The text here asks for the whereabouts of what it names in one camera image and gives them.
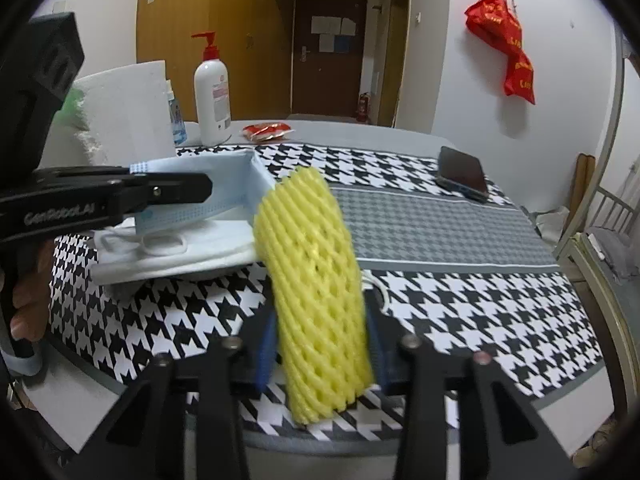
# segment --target smartphone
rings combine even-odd
[[[462,193],[470,200],[486,202],[489,190],[486,186],[482,164],[474,156],[443,146],[438,157],[438,186]]]

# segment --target red plastic bag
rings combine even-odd
[[[533,94],[533,67],[524,52],[509,58],[504,93],[523,97],[531,104],[536,104],[536,98]]]
[[[511,56],[522,50],[522,27],[507,0],[478,0],[466,11],[466,27],[493,48]]]

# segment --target wooden cabinet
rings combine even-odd
[[[185,120],[196,120],[193,73],[204,40],[216,31],[229,70],[235,120],[285,118],[290,113],[294,0],[138,0],[138,62],[166,61]]]

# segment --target mask ear loop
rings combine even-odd
[[[146,244],[146,240],[148,240],[149,237],[153,237],[153,236],[176,238],[180,242],[180,248],[176,248],[176,250],[174,249],[168,250],[167,248],[160,248],[160,249],[151,248]],[[140,245],[142,246],[142,250],[145,251],[146,254],[148,254],[149,256],[158,256],[158,257],[179,256],[180,254],[184,254],[185,252],[187,252],[187,250],[189,249],[187,239],[184,236],[182,236],[180,233],[171,233],[171,234],[149,233],[149,234],[143,235],[143,237],[140,238]]]
[[[113,227],[107,227],[106,231],[110,232],[111,235],[116,238],[120,238],[122,240],[126,240],[127,242],[139,243],[140,248],[145,254],[149,256],[163,257],[163,256],[179,256],[184,254],[189,249],[189,244],[187,243],[187,239],[181,235],[180,233],[149,233],[146,235],[137,235],[134,233],[123,233],[122,230],[115,229]],[[171,237],[175,238],[180,242],[180,247],[168,250],[167,248],[154,249],[148,246],[148,240],[150,237]]]
[[[362,283],[374,286],[382,294],[382,308],[380,311],[382,314],[388,315],[389,307],[391,306],[391,299],[389,298],[389,291],[386,290],[386,286],[379,279],[377,279],[370,270],[362,271]]]

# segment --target red snack package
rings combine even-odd
[[[533,67],[524,52],[509,58],[507,79],[504,81],[504,93],[518,95],[531,104],[536,104],[536,98],[533,94]]]
[[[285,135],[293,132],[291,126],[285,123],[250,124],[242,130],[244,131],[244,136],[256,144],[281,140]]]
[[[508,56],[522,49],[522,27],[507,0],[478,0],[465,14],[466,27],[489,46]]]

